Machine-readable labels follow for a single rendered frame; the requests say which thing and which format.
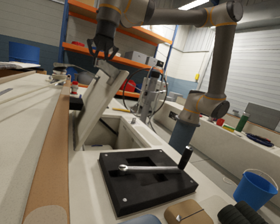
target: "bucket handle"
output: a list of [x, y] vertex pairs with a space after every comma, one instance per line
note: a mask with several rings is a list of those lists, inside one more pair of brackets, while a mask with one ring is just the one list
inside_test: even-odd
[[[244, 173], [247, 172], [247, 171], [259, 171], [259, 172], [261, 172], [262, 174], [266, 174], [265, 172], [260, 171], [259, 169], [246, 169], [246, 170], [244, 171]], [[278, 187], [277, 183], [274, 181], [274, 179], [273, 179], [271, 176], [269, 176], [269, 174], [266, 174], [266, 175], [267, 175], [269, 178], [271, 178], [271, 180], [272, 180], [273, 183], [275, 184], [276, 189], [277, 189], [277, 191], [278, 191], [278, 190], [279, 190], [279, 187]]]

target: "open lid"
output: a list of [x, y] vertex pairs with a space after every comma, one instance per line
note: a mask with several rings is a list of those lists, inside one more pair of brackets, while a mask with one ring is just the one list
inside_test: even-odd
[[112, 80], [112, 84], [110, 85], [112, 78], [100, 69], [96, 73], [96, 76], [100, 76], [100, 78], [98, 80], [92, 80], [84, 93], [82, 97], [84, 107], [81, 111], [76, 111], [76, 120], [74, 121], [76, 136], [76, 139], [74, 139], [76, 143], [76, 146], [74, 146], [75, 151], [79, 151], [82, 147], [104, 110], [129, 75], [128, 71], [117, 71], [119, 74]]

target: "gray screen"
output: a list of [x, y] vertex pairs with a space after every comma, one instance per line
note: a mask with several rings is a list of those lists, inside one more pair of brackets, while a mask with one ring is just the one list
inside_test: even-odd
[[275, 130], [280, 122], [280, 111], [249, 103], [245, 112], [250, 114], [248, 121]]

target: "black handle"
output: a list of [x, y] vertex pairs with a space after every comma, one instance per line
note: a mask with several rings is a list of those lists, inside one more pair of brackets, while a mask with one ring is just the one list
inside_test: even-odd
[[180, 163], [178, 164], [178, 168], [181, 169], [181, 170], [184, 170], [187, 163], [189, 162], [190, 160], [190, 157], [193, 153], [193, 149], [189, 146], [187, 146], [185, 148], [185, 151], [183, 152], [182, 156], [181, 156], [181, 160], [180, 160]]

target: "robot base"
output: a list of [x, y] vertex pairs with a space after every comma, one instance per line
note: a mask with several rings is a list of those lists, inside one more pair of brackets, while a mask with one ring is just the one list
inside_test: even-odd
[[186, 196], [195, 192], [198, 187], [198, 184], [185, 171], [180, 174], [119, 175], [118, 167], [121, 164], [177, 166], [162, 150], [101, 153], [99, 164], [117, 217]]

